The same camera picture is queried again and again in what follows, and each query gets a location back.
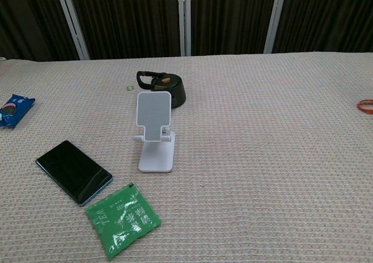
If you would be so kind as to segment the black curtain panel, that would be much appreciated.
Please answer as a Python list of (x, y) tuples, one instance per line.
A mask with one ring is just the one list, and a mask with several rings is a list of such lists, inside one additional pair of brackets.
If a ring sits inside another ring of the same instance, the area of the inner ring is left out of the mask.
[(178, 57), (178, 0), (73, 0), (91, 59)]
[(284, 0), (272, 51), (373, 52), (373, 0)]
[(191, 0), (191, 53), (263, 53), (274, 0)]
[(0, 58), (79, 59), (59, 0), (0, 0)]

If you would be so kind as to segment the beige woven tablecloth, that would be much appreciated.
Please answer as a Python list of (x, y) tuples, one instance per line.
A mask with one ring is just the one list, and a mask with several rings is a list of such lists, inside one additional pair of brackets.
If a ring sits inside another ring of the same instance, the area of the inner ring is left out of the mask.
[[(182, 77), (169, 173), (138, 169), (137, 71)], [(128, 85), (134, 89), (127, 91)], [(373, 53), (0, 61), (0, 263), (373, 263)], [(71, 141), (134, 183), (161, 225), (108, 260), (85, 210), (35, 161)]]

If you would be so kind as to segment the green sachet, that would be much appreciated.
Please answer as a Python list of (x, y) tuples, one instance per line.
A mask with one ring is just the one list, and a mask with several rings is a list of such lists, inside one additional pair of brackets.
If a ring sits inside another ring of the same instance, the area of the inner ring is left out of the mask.
[(108, 260), (161, 225), (161, 219), (134, 183), (85, 209)]

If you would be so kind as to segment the white screen frame post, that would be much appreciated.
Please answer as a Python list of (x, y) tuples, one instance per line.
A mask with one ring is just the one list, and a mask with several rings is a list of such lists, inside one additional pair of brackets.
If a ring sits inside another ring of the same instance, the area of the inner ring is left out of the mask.
[(79, 23), (73, 0), (59, 0), (80, 60), (90, 60), (89, 51)]
[(269, 20), (265, 46), (263, 49), (264, 54), (271, 54), (275, 43), (277, 29), (280, 22), (281, 12), (283, 9), (284, 0), (274, 0), (272, 12)]
[(192, 55), (191, 0), (177, 1), (180, 34), (180, 56), (190, 57)]

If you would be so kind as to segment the blue cookie packet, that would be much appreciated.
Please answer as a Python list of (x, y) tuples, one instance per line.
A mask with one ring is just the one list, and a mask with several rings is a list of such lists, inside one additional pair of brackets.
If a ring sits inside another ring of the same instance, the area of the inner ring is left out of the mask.
[(34, 98), (13, 94), (0, 108), (0, 128), (14, 128), (31, 109)]

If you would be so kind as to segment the black smartphone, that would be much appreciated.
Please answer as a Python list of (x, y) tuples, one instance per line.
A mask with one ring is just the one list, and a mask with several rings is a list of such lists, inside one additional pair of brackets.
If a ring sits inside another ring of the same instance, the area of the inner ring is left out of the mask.
[(36, 164), (79, 206), (85, 206), (113, 176), (70, 141), (36, 159)]

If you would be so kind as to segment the white phone stand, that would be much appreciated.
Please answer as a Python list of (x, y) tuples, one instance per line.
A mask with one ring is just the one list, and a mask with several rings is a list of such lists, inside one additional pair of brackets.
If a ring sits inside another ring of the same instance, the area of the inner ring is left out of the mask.
[(168, 173), (173, 168), (175, 132), (171, 125), (171, 94), (166, 91), (140, 92), (137, 96), (136, 125), (143, 134), (135, 136), (143, 143), (139, 170), (144, 173)]

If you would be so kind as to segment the black bottle cap with loop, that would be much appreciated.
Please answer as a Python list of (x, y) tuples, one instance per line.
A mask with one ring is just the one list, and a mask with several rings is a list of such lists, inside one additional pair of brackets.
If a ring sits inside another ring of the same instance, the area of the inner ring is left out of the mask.
[[(145, 83), (141, 77), (150, 77), (150, 83)], [(136, 80), (140, 88), (152, 92), (165, 91), (171, 94), (171, 108), (182, 106), (187, 97), (184, 84), (180, 76), (166, 72), (137, 71)]]

